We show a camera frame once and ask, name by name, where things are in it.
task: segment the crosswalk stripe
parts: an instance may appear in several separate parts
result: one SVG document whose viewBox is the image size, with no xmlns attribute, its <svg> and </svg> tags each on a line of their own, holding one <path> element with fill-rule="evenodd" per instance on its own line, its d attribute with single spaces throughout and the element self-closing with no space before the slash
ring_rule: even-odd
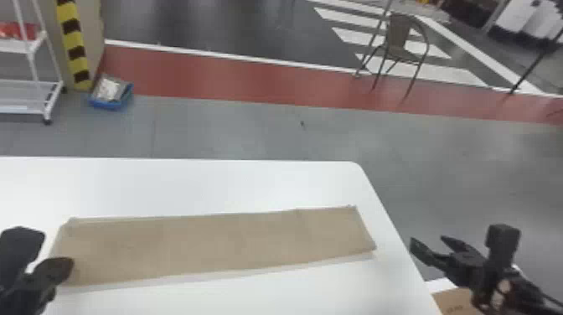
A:
<svg viewBox="0 0 563 315">
<path fill-rule="evenodd" d="M 327 4 L 330 6 L 334 6 L 334 7 L 341 7 L 341 8 L 350 8 L 356 11 L 361 11 L 361 12 L 366 12 L 366 13 L 375 13 L 375 14 L 379 14 L 382 15 L 383 12 L 385 11 L 382 8 L 377 8 L 377 7 L 372 7 L 366 4 L 361 4 L 361 3 L 352 3 L 349 1 L 343 1 L 343 0 L 308 0 L 312 3 L 322 3 L 322 4 Z"/>
<path fill-rule="evenodd" d="M 366 18 L 366 17 L 361 17 L 359 15 L 342 13 L 339 11 L 329 10 L 326 8 L 315 8 L 315 10 L 322 18 L 330 21 L 355 24 L 359 26 L 365 26 L 368 28 L 377 28 L 377 24 L 379 23 L 379 19 L 377 18 Z M 381 29 L 383 30 L 387 29 L 387 23 L 382 23 Z M 411 29 L 411 35 L 421 36 L 414 29 Z"/>
<path fill-rule="evenodd" d="M 356 57 L 358 57 L 358 59 L 361 59 L 362 55 L 356 54 Z M 374 56 L 374 58 L 367 64 L 369 71 L 377 72 L 380 68 L 382 60 L 383 58 Z M 383 67 L 383 72 L 387 71 L 387 69 L 389 69 L 392 64 L 392 60 L 386 60 Z M 411 78 L 415 74 L 415 70 L 416 67 L 414 65 L 398 63 L 389 74 Z M 423 80 L 458 83 L 463 85 L 487 86 L 481 79 L 479 79 L 476 75 L 468 70 L 445 67 L 441 65 L 424 64 L 421 67 L 418 78 Z"/>
<path fill-rule="evenodd" d="M 371 39 L 371 34 L 353 31 L 350 29 L 344 28 L 333 28 L 333 31 L 346 43 L 351 44 L 358 44 L 358 45 L 367 45 L 369 40 Z M 381 45 L 385 41 L 385 37 L 381 35 L 377 35 L 374 40 L 374 46 Z M 407 40 L 405 44 L 405 48 L 412 52 L 413 54 L 424 54 L 426 50 L 426 44 L 422 42 L 416 42 L 412 40 Z M 451 57 L 444 53 L 441 49 L 436 47 L 435 45 L 431 44 L 430 49 L 428 50 L 429 56 L 434 56 L 438 58 L 450 59 Z"/>
</svg>

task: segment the beige cloth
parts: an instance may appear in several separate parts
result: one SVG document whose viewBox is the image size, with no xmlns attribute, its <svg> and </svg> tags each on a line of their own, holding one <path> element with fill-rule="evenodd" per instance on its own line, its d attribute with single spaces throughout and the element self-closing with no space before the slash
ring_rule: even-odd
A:
<svg viewBox="0 0 563 315">
<path fill-rule="evenodd" d="M 85 286 L 300 264 L 374 249 L 358 210 L 343 207 L 71 219 L 61 226 L 51 256 L 75 259 L 65 285 Z"/>
</svg>

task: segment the shelf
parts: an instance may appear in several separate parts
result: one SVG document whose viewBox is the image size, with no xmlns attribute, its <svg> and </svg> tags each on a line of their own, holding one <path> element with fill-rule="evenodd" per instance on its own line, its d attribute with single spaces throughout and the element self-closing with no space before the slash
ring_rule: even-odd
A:
<svg viewBox="0 0 563 315">
<path fill-rule="evenodd" d="M 44 30 L 39 32 L 35 40 L 29 41 L 29 52 L 31 54 L 35 54 L 46 37 L 47 33 Z M 0 39 L 0 53 L 26 54 L 25 41 L 17 39 Z"/>
<path fill-rule="evenodd" d="M 0 113 L 50 114 L 63 82 L 0 80 Z"/>
</svg>

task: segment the robotic arm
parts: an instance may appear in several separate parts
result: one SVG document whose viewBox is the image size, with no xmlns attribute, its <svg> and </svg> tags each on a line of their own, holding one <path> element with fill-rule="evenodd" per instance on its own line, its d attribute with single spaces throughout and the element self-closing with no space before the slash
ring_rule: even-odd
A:
<svg viewBox="0 0 563 315">
<path fill-rule="evenodd" d="M 26 273 L 44 238 L 44 233 L 23 227 L 0 235 L 0 314 L 41 314 L 53 301 L 56 287 L 69 277 L 74 265 L 70 258 L 49 258 Z"/>
<path fill-rule="evenodd" d="M 453 250 L 443 255 L 430 250 L 417 239 L 411 239 L 411 254 L 427 266 L 433 266 L 458 287 L 473 292 L 472 305 L 485 315 L 563 315 L 546 305 L 546 300 L 562 307 L 512 267 L 520 231 L 509 225 L 491 225 L 485 245 L 488 258 L 462 240 L 442 236 Z"/>
</svg>

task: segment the black pole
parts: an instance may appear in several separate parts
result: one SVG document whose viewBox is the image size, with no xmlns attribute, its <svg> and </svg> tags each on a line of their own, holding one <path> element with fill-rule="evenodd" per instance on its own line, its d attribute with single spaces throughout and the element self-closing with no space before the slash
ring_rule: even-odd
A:
<svg viewBox="0 0 563 315">
<path fill-rule="evenodd" d="M 385 10 L 383 12 L 383 16 L 380 18 L 380 22 L 377 24 L 377 28 L 375 29 L 374 35 L 371 37 L 371 39 L 369 40 L 369 44 L 368 47 L 365 49 L 364 51 L 364 55 L 362 56 L 362 61 L 359 63 L 359 68 L 356 70 L 356 72 L 354 73 L 354 76 L 358 76 L 359 72 L 361 70 L 363 70 L 365 68 L 365 66 L 368 64 L 369 60 L 365 60 L 365 57 L 369 54 L 371 54 L 371 50 L 372 47 L 371 45 L 374 43 L 375 41 L 375 37 L 378 35 L 378 33 L 380 32 L 381 29 L 381 24 L 383 23 L 383 19 L 387 16 L 387 13 L 389 12 L 389 9 L 391 7 L 391 3 L 394 0 L 387 0 L 387 5 L 385 5 Z"/>
<path fill-rule="evenodd" d="M 559 33 L 550 41 L 549 44 L 547 44 L 547 47 L 545 47 L 545 49 L 538 55 L 538 58 L 534 60 L 534 63 L 526 70 L 526 72 L 524 72 L 520 80 L 516 82 L 516 84 L 512 87 L 512 90 L 510 90 L 509 94 L 514 94 L 514 91 L 518 89 L 520 84 L 524 82 L 524 80 L 526 80 L 526 78 L 530 73 L 532 73 L 532 71 L 534 71 L 535 66 L 538 65 L 538 63 L 550 52 L 552 47 L 555 47 L 557 45 L 557 42 L 559 41 L 561 35 L 563 35 L 563 28 L 561 28 Z"/>
</svg>

